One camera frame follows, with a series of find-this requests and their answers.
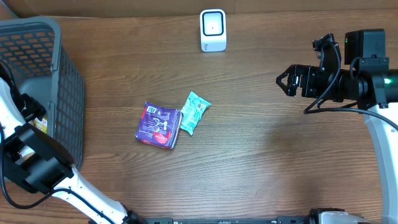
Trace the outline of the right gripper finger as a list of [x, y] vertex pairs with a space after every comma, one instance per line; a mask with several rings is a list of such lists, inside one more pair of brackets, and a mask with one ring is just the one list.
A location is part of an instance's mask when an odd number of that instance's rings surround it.
[[277, 85], [287, 96], [295, 96], [295, 85], [292, 85], [291, 83], [285, 84], [282, 82], [277, 82]]
[[284, 71], [283, 73], [281, 73], [277, 78], [276, 78], [276, 82], [277, 83], [281, 83], [283, 78], [287, 78], [292, 72], [294, 72], [294, 66], [291, 65], [289, 66], [286, 71]]

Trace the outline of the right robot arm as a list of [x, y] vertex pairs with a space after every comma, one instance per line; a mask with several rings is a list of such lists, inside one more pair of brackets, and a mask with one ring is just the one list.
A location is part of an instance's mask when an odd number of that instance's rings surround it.
[[276, 78], [287, 96], [313, 102], [304, 114], [362, 114], [376, 153], [382, 189], [382, 223], [397, 223], [397, 70], [389, 67], [383, 29], [345, 34], [345, 52], [332, 33], [312, 42], [320, 64], [291, 65]]

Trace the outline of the purple sanitary pad pack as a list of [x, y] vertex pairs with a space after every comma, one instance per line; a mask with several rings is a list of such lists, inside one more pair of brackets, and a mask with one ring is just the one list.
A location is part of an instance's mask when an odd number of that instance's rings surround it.
[[145, 144], [173, 149], [182, 119], [183, 114], [178, 109], [145, 102], [135, 137]]

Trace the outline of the teal wet wipes packet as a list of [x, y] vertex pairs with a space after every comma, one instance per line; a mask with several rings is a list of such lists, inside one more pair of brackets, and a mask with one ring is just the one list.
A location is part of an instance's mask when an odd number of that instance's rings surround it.
[[180, 127], [192, 136], [198, 122], [209, 106], [211, 106], [210, 102], [191, 91], [181, 109], [183, 120]]

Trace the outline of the yellow green sachet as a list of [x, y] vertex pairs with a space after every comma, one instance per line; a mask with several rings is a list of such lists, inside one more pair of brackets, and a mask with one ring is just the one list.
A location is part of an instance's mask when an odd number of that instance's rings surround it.
[[32, 124], [39, 130], [41, 130], [43, 133], [47, 134], [47, 117], [44, 116], [42, 119], [35, 118], [32, 122]]

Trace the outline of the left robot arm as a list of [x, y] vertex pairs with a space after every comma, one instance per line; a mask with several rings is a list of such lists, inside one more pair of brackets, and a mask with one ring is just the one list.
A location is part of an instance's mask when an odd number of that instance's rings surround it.
[[[69, 203], [92, 223], [145, 223], [133, 210], [112, 200], [90, 184], [77, 170], [69, 152], [31, 121], [43, 119], [46, 109], [21, 93], [11, 69], [1, 64], [1, 191], [18, 209], [34, 208], [50, 197]], [[30, 205], [16, 203], [5, 181], [44, 196]]]

